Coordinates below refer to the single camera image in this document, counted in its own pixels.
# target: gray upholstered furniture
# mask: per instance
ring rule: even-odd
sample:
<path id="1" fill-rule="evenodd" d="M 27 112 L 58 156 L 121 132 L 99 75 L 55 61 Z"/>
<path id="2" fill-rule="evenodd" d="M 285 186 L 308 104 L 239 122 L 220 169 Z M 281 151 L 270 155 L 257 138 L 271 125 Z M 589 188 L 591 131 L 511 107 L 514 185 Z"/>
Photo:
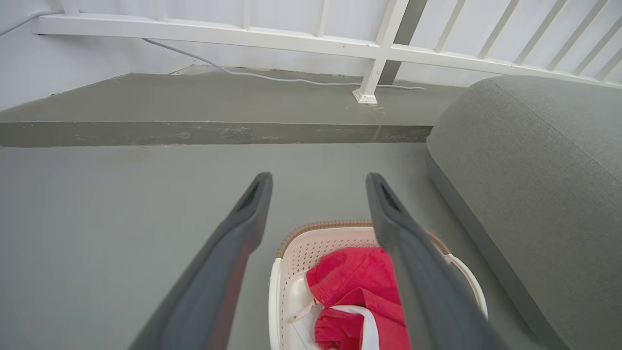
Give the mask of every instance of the gray upholstered furniture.
<path id="1" fill-rule="evenodd" d="M 538 77 L 466 89 L 430 176 L 549 349 L 622 349 L 622 90 Z"/>

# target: white railing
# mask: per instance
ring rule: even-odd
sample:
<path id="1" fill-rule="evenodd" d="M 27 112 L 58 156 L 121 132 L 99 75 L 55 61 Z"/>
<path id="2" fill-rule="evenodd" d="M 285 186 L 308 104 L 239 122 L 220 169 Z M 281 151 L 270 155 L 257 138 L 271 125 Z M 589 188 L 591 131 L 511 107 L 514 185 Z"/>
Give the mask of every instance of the white railing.
<path id="1" fill-rule="evenodd" d="M 620 88 L 622 85 L 610 82 L 610 75 L 617 70 L 622 62 L 622 49 L 600 69 L 595 77 L 586 77 L 582 73 L 594 60 L 612 37 L 622 27 L 622 17 L 598 41 L 573 72 L 555 70 L 559 62 L 568 54 L 573 45 L 585 32 L 586 28 L 602 12 L 609 0 L 598 0 L 586 13 L 584 20 L 567 39 L 546 68 L 525 66 L 523 63 L 542 36 L 547 32 L 567 0 L 556 0 L 548 14 L 537 28 L 531 39 L 524 46 L 514 62 L 500 62 L 487 59 L 499 34 L 512 16 L 520 0 L 509 0 L 506 9 L 498 19 L 494 29 L 488 36 L 481 51 L 476 57 L 451 54 L 443 48 L 452 35 L 456 21 L 460 17 L 465 2 L 457 0 L 455 7 L 434 49 L 425 49 L 409 45 L 393 44 L 397 29 L 404 16 L 408 0 L 389 0 L 380 29 L 375 41 L 349 39 L 325 35 L 330 0 L 320 0 L 321 11 L 317 30 L 311 33 L 283 31 L 251 26 L 252 0 L 243 2 L 241 27 L 203 21 L 172 19 L 166 11 L 166 0 L 154 0 L 156 16 L 154 19 L 139 16 L 79 13 L 76 0 L 62 0 L 65 14 L 43 16 L 36 20 L 32 32 L 36 34 L 55 35 L 97 35 L 110 37 L 134 37 L 165 40 L 182 40 L 190 42 L 208 42 L 216 44 L 264 47 L 270 49 L 294 50 L 318 54 L 341 55 L 370 59 L 369 67 L 363 77 L 360 88 L 353 95 L 360 103 L 376 103 L 374 91 L 378 85 L 380 74 L 387 60 L 412 62 L 417 64 L 436 65 L 458 69 L 476 70 L 497 74 L 536 75 L 554 77 L 562 80 L 585 82 L 595 85 Z"/>

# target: gray floor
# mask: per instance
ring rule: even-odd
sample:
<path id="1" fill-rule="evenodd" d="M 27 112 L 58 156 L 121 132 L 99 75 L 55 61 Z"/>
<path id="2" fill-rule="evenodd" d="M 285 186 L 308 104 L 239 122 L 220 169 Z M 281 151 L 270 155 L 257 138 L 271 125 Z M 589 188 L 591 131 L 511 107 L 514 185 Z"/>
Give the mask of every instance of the gray floor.
<path id="1" fill-rule="evenodd" d="M 360 77 L 253 71 L 316 82 Z M 0 112 L 0 146 L 423 142 L 463 90 L 378 88 L 362 105 L 354 86 L 273 82 L 223 72 L 130 74 Z"/>
<path id="2" fill-rule="evenodd" d="M 306 223 L 368 219 L 364 179 L 374 171 L 472 269 L 507 343 L 540 349 L 428 179 L 424 151 L 424 143 L 0 149 L 0 348 L 126 348 L 255 174 L 270 171 L 266 233 L 229 343 L 269 349 L 277 247 Z"/>

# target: electrical cord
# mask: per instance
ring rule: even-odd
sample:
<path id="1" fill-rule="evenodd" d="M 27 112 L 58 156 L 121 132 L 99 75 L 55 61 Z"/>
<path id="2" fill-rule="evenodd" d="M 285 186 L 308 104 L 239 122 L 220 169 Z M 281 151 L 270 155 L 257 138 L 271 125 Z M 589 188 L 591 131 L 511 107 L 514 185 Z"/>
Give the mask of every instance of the electrical cord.
<path id="1" fill-rule="evenodd" d="M 180 50 L 180 49 L 176 49 L 175 47 L 171 47 L 171 46 L 168 46 L 168 45 L 165 45 L 165 44 L 162 44 L 160 42 L 156 42 L 156 41 L 153 41 L 153 40 L 150 40 L 150 39 L 145 39 L 145 38 L 142 38 L 142 39 L 144 41 L 150 43 L 150 44 L 154 44 L 154 45 L 157 45 L 159 47 L 163 47 L 165 49 L 173 50 L 173 51 L 178 52 L 180 54 L 183 54 L 183 55 L 186 55 L 186 56 L 190 56 L 190 57 L 192 57 L 194 59 L 201 60 L 203 62 L 206 62 L 206 63 L 208 63 L 208 64 L 210 64 L 210 65 L 212 65 L 212 66 L 214 66 L 214 67 L 216 67 L 216 68 L 218 68 L 220 70 L 222 70 L 225 73 L 229 73 L 229 74 L 232 74 L 232 75 L 247 75 L 249 77 L 263 78 L 263 79 L 272 80 L 272 81 L 275 81 L 275 82 L 303 82 L 303 83 L 309 83 L 309 84 L 313 84 L 313 85 L 327 85 L 327 86 L 357 86 L 357 87 L 361 86 L 360 83 L 318 83 L 318 82 L 313 82 L 313 81 L 307 80 L 307 79 L 279 79 L 279 78 L 267 77 L 265 75 L 255 74 L 255 73 L 232 72 L 232 71 L 230 71 L 230 70 L 228 70 L 228 69 L 226 69 L 226 68 L 224 68 L 224 67 L 222 67 L 222 66 L 220 66 L 220 65 L 218 65 L 218 64 L 216 64 L 216 63 L 214 63 L 214 62 L 212 62 L 212 61 L 210 61 L 208 59 L 204 59 L 203 57 L 191 54 L 190 52 L 186 52 L 186 51 L 183 51 L 183 50 Z M 378 87 L 403 88 L 405 90 L 425 90 L 425 88 L 422 88 L 422 87 L 403 87 L 403 86 L 400 86 L 400 85 L 377 85 L 377 86 Z"/>
<path id="2" fill-rule="evenodd" d="M 8 28 L 7 30 L 0 32 L 0 37 L 4 34 L 7 34 L 8 32 L 12 31 L 15 28 L 21 27 L 24 24 L 32 21 L 35 18 L 41 17 L 41 16 L 45 16 L 48 14 L 60 14 L 60 13 L 64 13 L 63 11 L 42 11 L 42 12 L 37 12 L 35 14 L 33 14 L 32 16 L 28 17 L 27 19 L 24 19 L 20 24 L 16 24 L 14 26 L 12 26 L 11 28 Z"/>
<path id="3" fill-rule="evenodd" d="M 0 32 L 0 36 L 2 36 L 4 34 L 7 34 L 8 32 L 10 32 L 10 31 L 12 31 L 12 30 L 14 30 L 14 29 L 16 29 L 16 28 L 18 28 L 20 26 L 23 26 L 24 24 L 32 21 L 35 18 L 38 18 L 38 17 L 41 17 L 41 16 L 46 16 L 46 15 L 49 15 L 49 14 L 61 14 L 61 13 L 64 13 L 64 12 L 63 11 L 42 11 L 42 12 L 37 12 L 37 13 L 31 15 L 30 17 L 28 17 L 27 19 L 23 20 L 22 22 L 20 22 L 19 24 L 16 24 L 16 25 L 12 26 L 11 28 L 8 28 L 5 31 Z M 150 39 L 146 39 L 146 38 L 142 38 L 142 39 L 144 41 L 150 43 L 150 44 L 154 44 L 154 45 L 157 45 L 159 47 L 163 47 L 165 49 L 173 50 L 173 51 L 178 52 L 178 53 L 180 53 L 182 55 L 190 56 L 190 57 L 192 57 L 194 59 L 201 60 L 203 62 L 206 62 L 206 63 L 208 63 L 208 64 L 210 64 L 210 65 L 212 65 L 212 66 L 214 66 L 214 67 L 216 67 L 216 68 L 218 68 L 220 70 L 222 70 L 225 73 L 229 73 L 229 74 L 232 74 L 232 75 L 246 75 L 246 76 L 249 76 L 249 77 L 257 77 L 257 78 L 263 78 L 263 79 L 266 79 L 266 80 L 272 80 L 274 82 L 303 82 L 303 83 L 309 83 L 309 84 L 313 84 L 313 85 L 323 85 L 323 86 L 357 86 L 357 87 L 361 86 L 360 83 L 318 83 L 318 82 L 313 82 L 313 81 L 307 80 L 307 79 L 279 79 L 279 78 L 267 77 L 265 75 L 255 74 L 255 73 L 232 72 L 232 71 L 224 68 L 221 65 L 218 65 L 218 64 L 216 64 L 216 63 L 214 63 L 214 62 L 212 62 L 212 61 L 210 61 L 208 59 L 204 59 L 203 57 L 200 57 L 200 56 L 197 56 L 197 55 L 193 55 L 190 52 L 186 52 L 186 51 L 183 51 L 183 50 L 180 50 L 180 49 L 176 49 L 175 47 L 171 47 L 171 46 L 168 46 L 168 45 L 165 45 L 165 44 L 161 44 L 159 42 L 155 42 L 155 41 L 150 40 Z M 403 86 L 400 86 L 400 85 L 377 85 L 377 87 L 392 87 L 392 88 L 401 88 L 401 89 L 405 89 L 405 90 L 425 90 L 425 88 L 422 88 L 422 87 L 403 87 Z"/>

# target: white wall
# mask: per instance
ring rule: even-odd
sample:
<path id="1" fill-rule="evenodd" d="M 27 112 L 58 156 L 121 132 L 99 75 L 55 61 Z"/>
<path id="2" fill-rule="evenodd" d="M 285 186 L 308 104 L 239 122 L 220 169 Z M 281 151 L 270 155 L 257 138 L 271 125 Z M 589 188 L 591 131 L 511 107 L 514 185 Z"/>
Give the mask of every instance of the white wall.
<path id="1" fill-rule="evenodd" d="M 2 28 L 19 22 L 26 14 L 59 8 L 50 1 L 3 1 L 0 3 Z M 82 11 L 155 17 L 152 0 L 77 1 Z M 466 0 L 445 51 L 476 55 L 508 1 Z M 251 2 L 252 26 L 315 31 L 320 0 Z M 513 61 L 554 2 L 520 0 L 488 57 Z M 242 3 L 243 0 L 171 0 L 167 10 L 171 18 L 241 26 Z M 387 0 L 332 0 L 326 34 L 373 40 L 386 3 Z M 411 45 L 434 48 L 455 3 L 456 0 L 428 0 Z M 596 0 L 568 0 L 525 64 L 545 67 L 595 3 Z M 622 0 L 609 0 L 558 69 L 571 72 L 620 16 Z M 332 55 L 188 42 L 167 44 L 231 67 L 360 76 L 366 65 L 365 59 Z M 586 68 L 585 75 L 596 75 L 620 47 L 622 33 L 617 33 Z M 30 33 L 30 25 L 0 37 L 0 48 L 0 110 L 130 72 L 166 74 L 201 63 L 139 39 L 37 36 Z M 618 70 L 613 74 L 614 80 L 622 78 L 622 69 Z M 465 87 L 490 76 L 492 74 L 482 72 L 402 64 L 397 79 Z"/>

